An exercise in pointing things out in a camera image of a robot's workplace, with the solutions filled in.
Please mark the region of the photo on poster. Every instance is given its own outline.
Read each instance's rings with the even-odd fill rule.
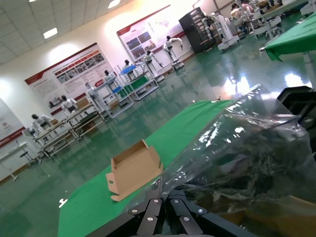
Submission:
[[[62,103],[61,98],[58,96],[58,94],[53,94],[49,97],[48,106],[52,109]]]
[[[132,50],[132,54],[134,55],[135,58],[139,58],[145,54],[145,51],[142,46],[139,46]]]
[[[132,39],[131,41],[126,43],[129,49],[136,48],[137,46],[140,46],[140,42],[137,38]]]
[[[70,79],[79,75],[79,73],[77,72],[75,68],[70,69],[69,71],[66,72],[66,74],[69,76]]]
[[[154,48],[156,48],[156,44],[152,40],[147,41],[146,43],[142,44],[142,46],[145,49],[145,51],[152,51]]]
[[[88,69],[88,67],[84,63],[81,63],[78,66],[76,66],[76,69],[78,73],[83,73],[85,70]]]
[[[148,32],[145,32],[143,34],[141,34],[138,39],[141,43],[145,43],[146,41],[150,40],[152,37],[150,36],[150,34]]]
[[[97,63],[97,64],[104,60],[104,58],[102,57],[102,55],[100,53],[93,56],[92,58],[94,59],[95,63]]]
[[[89,60],[85,61],[84,63],[88,68],[92,68],[95,65],[93,58],[90,58]]]
[[[65,83],[66,81],[68,81],[68,80],[70,80],[70,78],[67,76],[67,74],[62,74],[62,75],[60,75],[60,76],[57,76],[57,79],[58,79],[58,81],[61,83],[61,84],[63,84],[63,83]]]

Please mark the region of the red stripe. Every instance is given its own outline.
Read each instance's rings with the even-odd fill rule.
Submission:
[[[5,146],[6,144],[12,142],[14,139],[18,138],[22,135],[22,131],[25,129],[25,127],[20,128],[16,132],[13,132],[9,136],[5,137],[4,139],[0,140],[0,147]]]

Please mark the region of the open cardboard box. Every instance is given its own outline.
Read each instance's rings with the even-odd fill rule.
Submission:
[[[163,165],[154,147],[144,140],[111,160],[112,172],[106,174],[114,201],[121,201],[162,173]]]
[[[197,204],[209,212],[219,213],[219,206],[225,209],[233,202],[224,196],[215,202],[210,195]],[[253,204],[251,210],[246,208],[234,213],[223,212],[219,216],[260,237],[316,236],[316,205],[293,196],[284,197],[278,202],[259,202]]]

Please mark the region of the ceiling light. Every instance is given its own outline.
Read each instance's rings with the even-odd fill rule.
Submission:
[[[44,36],[44,39],[47,39],[47,38],[49,38],[49,37],[51,37],[51,36],[53,36],[53,35],[55,35],[55,34],[57,34],[57,33],[58,33],[57,28],[53,28],[53,29],[51,29],[51,30],[45,32],[45,33],[43,34],[43,36]]]
[[[120,0],[113,0],[112,2],[110,2],[108,9],[119,5],[119,3],[120,3]]]

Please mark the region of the display board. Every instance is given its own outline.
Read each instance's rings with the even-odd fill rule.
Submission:
[[[117,35],[132,59],[138,61],[147,50],[161,50],[167,36],[178,38],[185,34],[169,5],[119,30]]]
[[[0,99],[0,147],[22,135],[23,124]]]
[[[62,95],[80,99],[86,91],[85,84],[94,86],[103,79],[105,70],[113,72],[100,47],[94,43],[25,82],[53,115],[61,111]]]

